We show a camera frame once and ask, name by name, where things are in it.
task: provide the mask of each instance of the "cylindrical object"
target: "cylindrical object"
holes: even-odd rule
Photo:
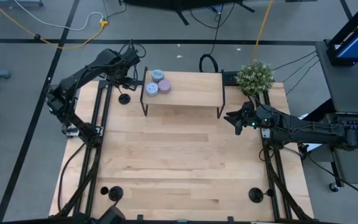
[[[164,72],[161,70],[153,70],[152,71],[152,79],[155,83],[164,79]]]
[[[158,89],[161,93],[169,93],[171,90],[171,83],[168,80],[161,80],[158,83]]]
[[[150,96],[155,96],[158,94],[158,85],[155,83],[149,83],[146,85],[146,92]]]
[[[106,195],[107,193],[109,193],[109,189],[108,189],[107,187],[102,187],[102,188],[100,189],[100,193],[101,193],[102,195]]]
[[[124,191],[121,187],[114,186],[109,190],[109,198],[113,202],[118,202],[120,199],[122,199],[123,195]]]

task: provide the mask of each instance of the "yellow cable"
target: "yellow cable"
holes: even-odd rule
[[[259,35],[258,35],[258,39],[256,40],[255,47],[254,47],[254,53],[252,54],[251,63],[252,63],[252,62],[254,61],[254,59],[256,58],[256,53],[257,53],[257,51],[258,51],[259,39],[260,39],[260,36],[262,35],[262,32],[264,31],[265,23],[266,23],[266,20],[267,20],[267,16],[269,15],[270,8],[272,7],[272,4],[273,4],[273,0],[270,0],[270,3],[268,4],[268,8],[267,8],[267,11],[266,11],[266,14],[265,14],[264,21],[263,21],[262,26],[260,27],[260,30],[259,30]]]
[[[4,16],[6,16],[9,20],[11,20],[13,23],[15,23],[16,25],[18,25],[21,29],[23,29],[24,31],[26,31],[27,33],[29,33],[30,35],[32,35],[33,37],[35,37],[35,33],[29,31],[27,28],[25,28],[24,26],[22,26],[22,24],[20,24],[19,22],[17,22],[15,19],[13,19],[11,16],[9,16],[8,14],[6,14],[6,12],[4,12],[1,8],[0,8],[0,12],[4,14]],[[40,38],[40,40],[42,42],[45,42],[47,44],[50,44],[58,49],[77,49],[79,47],[82,47],[84,46],[85,44],[87,44],[89,41],[95,39],[100,33],[102,33],[104,27],[108,25],[108,21],[101,21],[100,22],[100,30],[91,38],[89,38],[87,41],[83,42],[82,44],[78,45],[78,46],[74,46],[74,47],[60,47],[60,46],[56,46],[55,44],[43,39],[43,38]]]

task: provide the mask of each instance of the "white cable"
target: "white cable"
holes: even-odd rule
[[[50,25],[50,26],[54,26],[54,27],[67,28],[67,29],[73,30],[73,31],[81,31],[81,30],[83,30],[83,29],[86,27],[86,25],[88,24],[88,20],[89,20],[89,18],[90,18],[92,15],[94,15],[94,14],[99,14],[99,15],[101,16],[100,21],[103,20],[103,14],[102,14],[101,12],[92,12],[92,13],[89,14],[88,17],[86,18],[86,21],[85,21],[84,26],[83,26],[82,28],[80,28],[80,29],[74,29],[74,28],[70,28],[70,27],[67,27],[67,26],[59,26],[59,25],[50,24],[50,23],[47,23],[47,22],[44,22],[44,21],[38,19],[38,18],[35,17],[33,14],[31,14],[31,12],[29,12],[28,10],[26,10],[17,0],[14,0],[14,1],[16,2],[16,4],[17,4],[18,6],[20,6],[23,10],[25,10],[25,12],[28,13],[30,16],[32,16],[34,19],[37,19],[39,22],[41,22],[41,23],[43,23],[43,24],[45,24],[45,25]]]

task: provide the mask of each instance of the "purple cylinder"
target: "purple cylinder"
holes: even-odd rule
[[[161,93],[169,93],[171,90],[171,83],[168,80],[161,80],[158,83],[158,89]]]

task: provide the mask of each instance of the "black floor stripe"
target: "black floor stripe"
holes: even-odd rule
[[[60,39],[47,39],[53,44],[59,44]],[[40,40],[35,39],[0,39],[0,44],[45,44]]]
[[[351,20],[353,18],[353,15],[351,13],[351,10],[349,9],[349,6],[346,3],[346,0],[341,0],[341,5],[343,7],[343,10],[345,10],[345,14],[347,16],[347,19]]]
[[[67,27],[70,27],[71,23],[73,22],[73,18],[74,18],[75,12],[77,10],[79,1],[80,0],[74,0],[74,3],[72,5],[72,7],[71,7],[70,14],[69,14],[68,19],[66,21],[66,26]],[[59,46],[63,47],[65,45],[65,41],[66,41],[66,38],[67,38],[67,35],[68,35],[68,31],[69,31],[68,29],[65,29],[63,31],[62,37],[60,38],[60,41],[59,41]],[[49,86],[50,82],[52,81],[52,77],[53,77],[53,74],[55,73],[55,70],[56,70],[56,67],[57,67],[57,64],[58,64],[58,61],[60,59],[61,54],[62,54],[62,50],[57,49],[56,52],[55,52],[55,56],[53,57],[52,63],[50,65],[48,75],[47,75],[47,77],[45,79],[44,86],[42,88],[40,97],[39,97],[38,102],[37,102],[37,106],[35,107],[34,114],[33,114],[32,118],[31,118],[29,128],[28,128],[28,130],[27,130],[27,132],[25,134],[23,144],[22,144],[22,147],[20,149],[20,153],[19,153],[19,155],[17,157],[17,160],[16,160],[15,166],[13,168],[11,177],[9,178],[9,182],[8,182],[7,187],[5,189],[4,196],[2,197],[2,200],[1,200],[1,203],[0,203],[0,222],[2,222],[4,220],[5,213],[6,213],[6,210],[8,208],[9,202],[11,201],[11,197],[12,197],[13,191],[15,189],[17,180],[19,178],[20,171],[21,171],[21,169],[23,167],[23,163],[24,163],[25,157],[27,155],[27,151],[29,150],[29,146],[30,146],[30,143],[31,143],[32,136],[34,134],[35,128],[37,127],[39,117],[41,115],[41,110],[42,110],[42,107],[44,105],[44,100],[46,98],[46,94],[45,94],[44,90]]]
[[[48,39],[49,42],[58,44],[60,39]],[[82,44],[85,39],[67,39],[65,44]],[[130,40],[91,40],[88,44],[127,44]],[[134,40],[138,44],[214,44],[214,40],[183,40],[183,39],[150,39]],[[314,46],[317,41],[312,40],[261,40],[259,45],[292,45]],[[34,39],[0,39],[0,44],[44,44]],[[255,45],[256,40],[216,40],[221,45]]]

